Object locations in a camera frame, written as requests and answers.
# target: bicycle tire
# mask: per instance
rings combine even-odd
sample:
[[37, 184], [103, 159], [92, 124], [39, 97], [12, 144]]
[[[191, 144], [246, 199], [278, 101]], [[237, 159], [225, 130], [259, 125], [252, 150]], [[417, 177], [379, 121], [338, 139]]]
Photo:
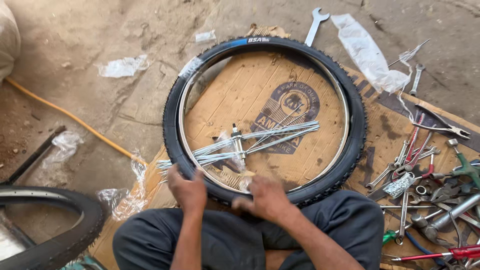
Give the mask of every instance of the bicycle tire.
[[[163, 136], [168, 156], [172, 163], [178, 164], [183, 175], [189, 179], [193, 177], [195, 165], [180, 143], [178, 128], [180, 97], [195, 72], [205, 68], [203, 66], [205, 63], [208, 62], [211, 66], [227, 57], [253, 51], [295, 54], [309, 61], [312, 67], [315, 67], [315, 61], [318, 61], [333, 74], [346, 96], [350, 111], [350, 119], [347, 120], [350, 123], [350, 129], [344, 150], [337, 162], [324, 175], [313, 179], [305, 186], [287, 192], [289, 200], [298, 207], [310, 205], [332, 194], [355, 169], [366, 141], [367, 117], [361, 95], [347, 72], [323, 52], [298, 41], [281, 37], [239, 37], [217, 44], [192, 59], [174, 82], [164, 108]], [[222, 188], [207, 177], [204, 178], [204, 182], [208, 196], [222, 204], [231, 205], [232, 200], [238, 196], [251, 198], [249, 194]]]
[[68, 231], [0, 261], [2, 270], [57, 270], [93, 243], [105, 222], [99, 203], [77, 192], [29, 186], [0, 186], [0, 205], [42, 203], [75, 211], [79, 221]]

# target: concrete floor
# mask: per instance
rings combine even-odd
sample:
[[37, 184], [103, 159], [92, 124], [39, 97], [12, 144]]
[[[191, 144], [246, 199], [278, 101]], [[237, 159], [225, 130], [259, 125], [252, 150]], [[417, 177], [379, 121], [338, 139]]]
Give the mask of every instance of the concrete floor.
[[[316, 7], [324, 13], [350, 13], [388, 62], [430, 38], [411, 60], [412, 65], [426, 66], [419, 98], [480, 125], [480, 98], [475, 95], [480, 84], [479, 0], [5, 2], [22, 36], [22, 54], [12, 77], [128, 151], [139, 150], [148, 161], [163, 144], [161, 112], [173, 80], [189, 59], [212, 45], [195, 44], [194, 34], [215, 29], [217, 40], [222, 41], [244, 35], [251, 23], [257, 23], [279, 25], [293, 39], [304, 40]], [[321, 24], [313, 46], [355, 67], [330, 20]], [[151, 61], [146, 71], [123, 78], [97, 75], [96, 64], [141, 54]], [[71, 65], [62, 67], [66, 62]], [[408, 73], [400, 63], [392, 68]], [[92, 196], [103, 188], [132, 186], [136, 178], [128, 158], [8, 83], [0, 88], [0, 163], [4, 164], [0, 179], [8, 177], [48, 137], [49, 129], [61, 124], [85, 142], [67, 162], [46, 169], [37, 166], [18, 184], [61, 186]], [[38, 242], [69, 226], [42, 231], [58, 216], [25, 208], [9, 213]]]

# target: hand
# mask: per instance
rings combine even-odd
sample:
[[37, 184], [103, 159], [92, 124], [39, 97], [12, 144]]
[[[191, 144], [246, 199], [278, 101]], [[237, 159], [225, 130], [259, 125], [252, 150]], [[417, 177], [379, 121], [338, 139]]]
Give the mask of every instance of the hand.
[[205, 209], [207, 190], [203, 176], [203, 172], [197, 169], [192, 181], [189, 181], [180, 175], [176, 164], [168, 170], [168, 189], [180, 204], [184, 215], [203, 213]]
[[287, 198], [280, 182], [263, 176], [252, 177], [249, 185], [253, 201], [238, 197], [232, 202], [234, 209], [249, 211], [252, 215], [270, 222], [280, 224], [282, 218], [287, 218], [289, 212], [299, 211]]

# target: yellow hose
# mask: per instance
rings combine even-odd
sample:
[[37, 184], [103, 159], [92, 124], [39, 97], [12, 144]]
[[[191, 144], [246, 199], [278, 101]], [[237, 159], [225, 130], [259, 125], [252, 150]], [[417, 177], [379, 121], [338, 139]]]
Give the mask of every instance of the yellow hose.
[[148, 166], [148, 163], [141, 160], [139, 157], [137, 157], [136, 155], [128, 152], [127, 150], [121, 148], [120, 146], [118, 146], [117, 144], [115, 144], [114, 142], [110, 141], [109, 139], [105, 138], [105, 136], [101, 135], [100, 133], [98, 133], [95, 129], [93, 129], [91, 126], [87, 125], [87, 123], [83, 122], [80, 118], [76, 117], [75, 115], [73, 115], [71, 112], [65, 110], [64, 108], [61, 108], [51, 102], [48, 102], [46, 100], [44, 100], [43, 98], [35, 95], [34, 93], [28, 91], [25, 87], [21, 86], [20, 84], [18, 84], [18, 82], [14, 81], [12, 78], [10, 77], [6, 77], [5, 80], [7, 82], [9, 82], [11, 85], [15, 86], [16, 88], [18, 88], [18, 90], [24, 92], [25, 94], [35, 98], [36, 100], [42, 102], [42, 103], [45, 103], [47, 105], [49, 105], [50, 107], [54, 108], [54, 109], [57, 109], [63, 113], [65, 113], [66, 115], [70, 116], [72, 119], [74, 119], [75, 121], [77, 121], [80, 125], [84, 126], [86, 129], [88, 129], [88, 131], [90, 131], [91, 133], [93, 133], [95, 136], [97, 136], [100, 140], [106, 142], [108, 145], [110, 145], [111, 147], [115, 148], [116, 150], [118, 150], [120, 153], [124, 154], [125, 156], [129, 157], [130, 159], [140, 163], [140, 164], [143, 164], [144, 166]]

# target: red screwdriver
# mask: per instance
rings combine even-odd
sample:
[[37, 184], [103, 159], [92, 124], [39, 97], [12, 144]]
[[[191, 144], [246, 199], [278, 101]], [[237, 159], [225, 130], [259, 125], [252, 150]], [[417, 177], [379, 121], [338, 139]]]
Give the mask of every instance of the red screwdriver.
[[453, 247], [453, 248], [449, 248], [448, 251], [450, 252], [409, 256], [409, 257], [403, 257], [403, 258], [396, 258], [392, 260], [394, 261], [418, 260], [418, 259], [443, 257], [448, 255], [451, 255], [455, 259], [480, 257], [480, 245], [467, 245], [464, 247]]

